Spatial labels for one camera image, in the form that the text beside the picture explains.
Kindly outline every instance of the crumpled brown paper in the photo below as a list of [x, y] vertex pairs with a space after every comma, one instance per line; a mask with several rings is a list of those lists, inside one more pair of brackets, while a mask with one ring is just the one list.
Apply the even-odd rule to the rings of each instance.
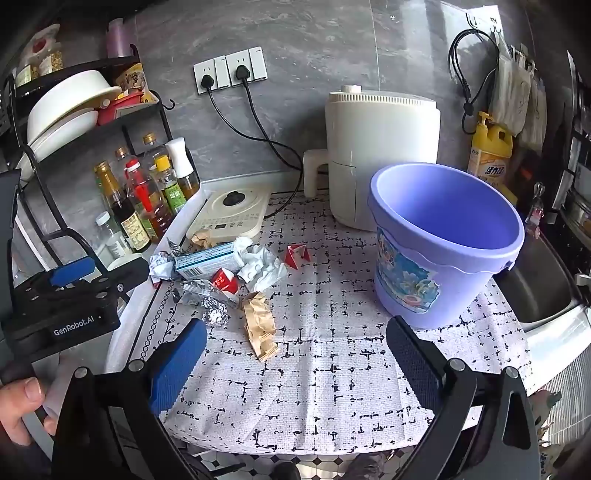
[[208, 248], [217, 245], [217, 243], [212, 240], [212, 233], [209, 230], [199, 230], [198, 232], [195, 232], [191, 237], [191, 243], [197, 247], [196, 251], [207, 250]]
[[267, 360], [277, 353], [279, 347], [273, 341], [275, 319], [267, 305], [267, 298], [261, 293], [252, 294], [242, 300], [248, 340], [260, 361]]

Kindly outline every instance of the finger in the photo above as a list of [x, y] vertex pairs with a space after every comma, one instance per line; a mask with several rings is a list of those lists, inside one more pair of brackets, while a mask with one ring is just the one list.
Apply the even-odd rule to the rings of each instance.
[[45, 417], [45, 420], [43, 420], [43, 428], [45, 429], [45, 431], [51, 435], [52, 437], [56, 435], [56, 431], [57, 431], [57, 420], [56, 419], [52, 419], [49, 415], [47, 417]]
[[21, 417], [41, 407], [44, 397], [41, 385], [35, 377], [18, 380], [0, 388], [0, 423], [14, 443], [31, 443]]

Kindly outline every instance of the wall socket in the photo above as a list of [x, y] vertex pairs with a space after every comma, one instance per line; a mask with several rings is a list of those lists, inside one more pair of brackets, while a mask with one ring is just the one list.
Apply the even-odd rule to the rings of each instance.
[[213, 78], [211, 90], [218, 90], [229, 87], [230, 85], [233, 87], [241, 85], [242, 82], [236, 78], [236, 69], [240, 65], [248, 68], [250, 75], [247, 81], [249, 82], [265, 80], [267, 78], [267, 68], [265, 67], [262, 48], [249, 48], [248, 50], [242, 50], [193, 65], [199, 95], [207, 92], [205, 88], [201, 87], [201, 80], [203, 75], [206, 74]]

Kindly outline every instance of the purple bucket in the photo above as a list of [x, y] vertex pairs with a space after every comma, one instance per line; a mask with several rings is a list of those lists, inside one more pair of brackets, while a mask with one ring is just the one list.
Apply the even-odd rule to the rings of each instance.
[[416, 328], [457, 320], [494, 274], [513, 267], [525, 238], [503, 195], [444, 165], [379, 170], [368, 204], [378, 224], [375, 291]]

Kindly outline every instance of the trash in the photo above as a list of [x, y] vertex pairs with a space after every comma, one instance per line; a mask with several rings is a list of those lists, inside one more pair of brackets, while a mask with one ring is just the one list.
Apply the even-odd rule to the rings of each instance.
[[174, 258], [188, 257], [190, 255], [189, 253], [184, 251], [180, 245], [177, 245], [174, 242], [171, 242], [170, 239], [167, 239], [167, 240], [168, 240], [168, 248], [170, 249], [170, 254]]
[[255, 351], [256, 357], [262, 362], [277, 353], [279, 347], [273, 341], [275, 319], [267, 305], [267, 298], [261, 293], [250, 295], [242, 300], [248, 340]]
[[287, 250], [285, 251], [285, 260], [284, 262], [291, 268], [295, 268], [296, 270], [300, 269], [298, 265], [297, 257], [306, 260], [307, 262], [311, 262], [312, 259], [310, 258], [310, 252], [308, 252], [308, 248], [305, 244], [294, 244], [289, 245]]
[[260, 245], [253, 245], [241, 257], [245, 265], [238, 276], [250, 292], [265, 290], [287, 275], [285, 264]]
[[212, 284], [231, 300], [238, 302], [238, 277], [225, 268], [220, 268], [212, 278]]
[[233, 242], [201, 250], [176, 259], [177, 272], [187, 280], [211, 278], [220, 268], [236, 273], [245, 265], [242, 254], [252, 245], [252, 240], [239, 236]]
[[191, 243], [197, 247], [197, 251], [207, 250], [208, 248], [213, 248], [217, 245], [217, 243], [212, 240], [212, 233], [210, 230], [199, 230], [198, 232], [195, 232], [191, 237]]
[[150, 257], [150, 279], [154, 285], [160, 280], [172, 280], [176, 272], [174, 270], [174, 257], [168, 252], [159, 252]]
[[231, 307], [238, 308], [237, 297], [229, 298], [209, 280], [195, 279], [183, 283], [183, 296], [179, 303], [184, 305], [201, 305], [201, 302], [205, 298], [215, 299]]
[[228, 324], [228, 320], [230, 319], [228, 307], [221, 301], [205, 297], [201, 303], [201, 307], [205, 309], [201, 315], [201, 319], [205, 325], [225, 327]]

